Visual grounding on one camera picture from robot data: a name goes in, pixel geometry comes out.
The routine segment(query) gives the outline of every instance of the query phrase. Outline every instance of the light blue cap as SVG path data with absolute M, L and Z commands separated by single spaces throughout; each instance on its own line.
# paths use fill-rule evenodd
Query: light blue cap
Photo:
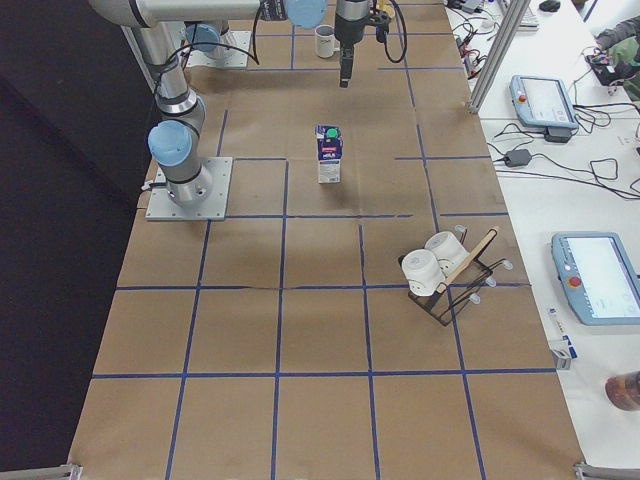
M 193 145 L 189 129 L 175 120 L 166 120 L 153 127 L 147 141 L 151 154 L 164 167 L 175 167 L 184 162 Z
M 193 30 L 196 31 L 196 36 L 193 36 Z M 220 43 L 220 32 L 213 25 L 206 23 L 191 24 L 185 30 L 185 38 L 188 42 L 193 39 L 194 43 L 198 42 L 210 42 Z M 211 52 L 216 49 L 216 45 L 196 45 L 194 50 L 200 50 L 201 52 Z
M 327 0 L 285 0 L 284 9 L 296 27 L 311 29 L 324 20 Z

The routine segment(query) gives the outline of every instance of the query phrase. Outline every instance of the metal base plate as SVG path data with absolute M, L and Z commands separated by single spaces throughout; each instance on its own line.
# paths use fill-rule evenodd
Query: metal base plate
M 147 220 L 224 220 L 227 213 L 227 199 L 233 158 L 209 157 L 202 159 L 202 168 L 206 168 L 213 177 L 211 193 L 201 203 L 190 207 L 177 205 L 165 187 L 156 187 L 151 191 Z M 158 168 L 155 182 L 164 183 L 164 173 Z
M 236 39 L 236 46 L 248 52 L 249 46 L 251 45 L 251 32 L 234 31 L 233 36 Z M 237 50 L 232 50 L 226 57 L 214 60 L 198 50 L 193 50 L 191 55 L 189 55 L 187 67 L 211 67 L 224 68 L 227 70 L 242 69 L 247 68 L 247 58 L 246 54 L 238 52 Z

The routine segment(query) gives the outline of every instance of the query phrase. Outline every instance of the black mouse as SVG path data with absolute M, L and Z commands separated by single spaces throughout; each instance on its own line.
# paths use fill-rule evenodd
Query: black mouse
M 538 8 L 543 12 L 557 12 L 560 10 L 560 2 L 558 0 L 544 0 Z

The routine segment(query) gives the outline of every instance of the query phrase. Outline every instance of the blue frame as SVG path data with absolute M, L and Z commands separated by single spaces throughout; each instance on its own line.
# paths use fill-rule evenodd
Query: blue frame
M 525 101 L 524 103 L 520 103 L 518 98 L 520 95 L 524 94 L 526 96 L 526 90 L 524 88 L 523 80 L 544 80 L 548 82 L 553 82 L 558 86 L 558 90 L 560 91 L 562 100 L 564 102 L 565 111 L 567 113 L 567 117 L 569 121 L 567 122 L 551 122 L 551 121 L 541 121 L 536 120 L 531 113 L 531 107 L 529 103 Z M 513 103 L 513 108 L 515 108 L 516 113 L 518 115 L 518 119 L 522 124 L 526 127 L 559 127 L 559 128 L 569 128 L 571 130 L 578 128 L 578 122 L 576 121 L 576 114 L 573 110 L 573 103 L 569 98 L 569 93 L 567 89 L 564 87 L 564 83 L 562 80 L 557 78 L 548 78 L 548 77 L 536 77 L 531 75 L 514 75 L 511 78 L 511 83 L 509 84 L 509 90 L 511 92 L 511 101 Z
M 640 317 L 594 317 L 584 285 L 572 287 L 569 278 L 580 277 L 575 263 L 569 238 L 608 238 L 613 241 L 615 253 L 624 267 L 625 276 L 634 291 L 636 302 L 640 304 L 640 282 L 624 250 L 620 237 L 613 232 L 563 232 L 556 233 L 551 239 L 551 254 L 558 270 L 558 278 L 569 301 L 569 306 L 585 325 L 638 325 Z

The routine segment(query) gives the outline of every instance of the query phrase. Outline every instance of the white cup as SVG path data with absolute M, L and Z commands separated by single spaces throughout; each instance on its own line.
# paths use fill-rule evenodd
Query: white cup
M 424 248 L 433 252 L 442 272 L 447 277 L 469 255 L 469 252 L 451 232 L 436 233 L 427 241 Z
M 320 58 L 330 58 L 340 50 L 336 47 L 336 37 L 331 25 L 318 25 L 316 33 L 316 55 Z
M 409 282 L 409 290 L 419 297 L 433 295 L 444 282 L 438 259 L 429 250 L 414 250 L 402 259 L 402 272 Z

